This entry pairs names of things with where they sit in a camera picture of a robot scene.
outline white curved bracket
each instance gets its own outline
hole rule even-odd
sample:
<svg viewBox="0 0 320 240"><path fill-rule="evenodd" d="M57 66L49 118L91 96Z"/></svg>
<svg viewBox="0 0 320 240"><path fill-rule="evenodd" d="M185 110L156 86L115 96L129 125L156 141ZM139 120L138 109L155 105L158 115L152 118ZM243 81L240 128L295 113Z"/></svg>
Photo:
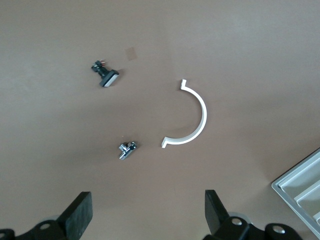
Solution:
<svg viewBox="0 0 320 240"><path fill-rule="evenodd" d="M167 144L179 145L179 144L186 144L186 143L192 141L193 139L198 137L198 135L202 132L202 130L204 129L204 127L206 125L206 122L207 122L206 104L205 104L204 100L200 97L200 95L198 93L193 91L191 88L186 87L186 83L187 83L187 80L182 79L181 88L180 89L193 94L199 100L199 102L201 104L201 108L202 108L202 118L201 118L200 124L196 128L196 130L194 130L194 132L191 133L188 136L181 137L181 138L170 138L170 137L167 137L167 136L164 137L164 139L162 141L162 145L161 145L162 148L165 148L167 146Z"/></svg>

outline white c-shaped plastic part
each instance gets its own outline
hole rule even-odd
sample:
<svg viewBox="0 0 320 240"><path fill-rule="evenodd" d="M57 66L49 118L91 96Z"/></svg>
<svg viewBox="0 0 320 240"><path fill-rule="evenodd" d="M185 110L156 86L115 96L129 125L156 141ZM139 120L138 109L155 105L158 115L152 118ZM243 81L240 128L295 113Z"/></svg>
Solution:
<svg viewBox="0 0 320 240"><path fill-rule="evenodd" d="M193 94L199 100L201 108L202 108L202 118L201 118L200 124L196 128L196 130L194 130L194 132L191 133L188 136L181 137L181 138L170 138L170 137L167 137L167 136L164 137L164 139L162 141L162 145L161 145L162 148L165 148L167 146L167 144L179 145L179 144L186 144L186 143L192 141L193 139L195 139L196 137L199 136L199 134L202 132L202 130L204 129L204 127L206 125L206 122L207 122L206 104L205 104L204 100L200 97L200 95L198 93L196 93L191 88L186 87L186 83L187 83L187 80L182 79L180 89Z"/></svg>

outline silver bolt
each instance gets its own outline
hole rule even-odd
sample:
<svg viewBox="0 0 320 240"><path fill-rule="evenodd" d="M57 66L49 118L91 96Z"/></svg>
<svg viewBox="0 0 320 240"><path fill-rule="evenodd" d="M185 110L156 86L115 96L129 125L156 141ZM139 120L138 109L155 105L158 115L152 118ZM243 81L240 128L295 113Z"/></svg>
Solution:
<svg viewBox="0 0 320 240"><path fill-rule="evenodd" d="M239 218L233 218L232 219L232 223L234 225L237 225L237 226L241 226L242 225L242 221Z"/></svg>
<svg viewBox="0 0 320 240"><path fill-rule="evenodd" d="M278 226L278 225L274 225L272 227L272 229L273 229L273 231L275 231L278 234L284 234L286 232L283 227Z"/></svg>
<svg viewBox="0 0 320 240"><path fill-rule="evenodd" d="M41 230L45 230L45 229L47 229L47 228L49 228L49 227L50 227L50 224L49 224L49 223L45 223L45 224L43 224L43 225L40 226L40 229L41 229Z"/></svg>

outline beige table surface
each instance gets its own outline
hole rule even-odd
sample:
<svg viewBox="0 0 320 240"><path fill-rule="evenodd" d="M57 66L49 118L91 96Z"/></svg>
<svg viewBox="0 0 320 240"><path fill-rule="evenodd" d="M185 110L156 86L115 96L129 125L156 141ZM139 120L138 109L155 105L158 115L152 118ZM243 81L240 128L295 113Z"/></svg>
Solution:
<svg viewBox="0 0 320 240"><path fill-rule="evenodd" d="M204 194L316 237L271 182L320 147L318 0L0 2L0 227L91 191L82 240L201 240ZM109 88L90 67L106 59ZM195 140L161 148L199 124ZM127 160L118 146L137 141Z"/></svg>

